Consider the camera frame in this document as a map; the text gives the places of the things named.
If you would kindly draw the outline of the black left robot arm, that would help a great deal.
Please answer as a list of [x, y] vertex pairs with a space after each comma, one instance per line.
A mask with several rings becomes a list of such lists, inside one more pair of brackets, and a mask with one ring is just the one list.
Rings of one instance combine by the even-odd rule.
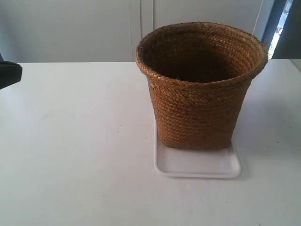
[[0, 89], [9, 87], [13, 84], [16, 84], [21, 81], [22, 79], [22, 71], [23, 68], [21, 65], [5, 61], [0, 56]]

